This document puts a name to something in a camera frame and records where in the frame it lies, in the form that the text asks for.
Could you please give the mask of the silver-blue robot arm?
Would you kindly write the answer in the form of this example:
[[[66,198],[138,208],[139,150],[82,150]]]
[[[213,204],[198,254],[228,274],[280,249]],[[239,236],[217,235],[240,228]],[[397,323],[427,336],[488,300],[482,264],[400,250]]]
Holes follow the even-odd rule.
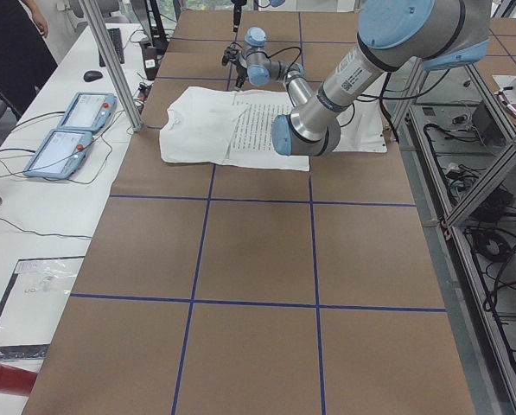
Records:
[[[487,53],[489,1],[369,1],[360,12],[357,43],[333,72],[312,91],[297,63],[271,59],[266,33],[251,27],[244,46],[224,63],[245,69],[254,86],[284,84],[289,114],[275,117],[271,141],[283,156],[321,156],[341,139],[338,116],[378,77],[400,69],[410,58],[427,71],[462,67]]]
[[[232,0],[233,4],[233,32],[237,33],[239,31],[242,10],[247,5],[247,0]],[[280,5],[284,4],[284,0],[270,0],[264,7],[273,7],[276,8]]]

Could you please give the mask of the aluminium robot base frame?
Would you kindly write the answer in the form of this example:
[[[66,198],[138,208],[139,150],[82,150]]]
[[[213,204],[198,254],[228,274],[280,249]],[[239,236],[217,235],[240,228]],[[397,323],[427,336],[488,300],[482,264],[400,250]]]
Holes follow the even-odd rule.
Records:
[[[430,223],[436,269],[480,414],[516,414],[516,18],[495,17],[487,56],[427,72],[412,59],[387,104]]]

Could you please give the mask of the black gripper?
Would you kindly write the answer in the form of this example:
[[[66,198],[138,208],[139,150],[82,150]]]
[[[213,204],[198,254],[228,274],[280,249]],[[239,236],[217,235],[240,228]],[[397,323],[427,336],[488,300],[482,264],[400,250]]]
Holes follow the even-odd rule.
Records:
[[[233,32],[238,33],[242,17],[242,8],[245,6],[245,0],[232,0],[233,4]]]
[[[247,67],[240,62],[235,65],[237,78],[235,82],[235,89],[240,90],[247,80]]]

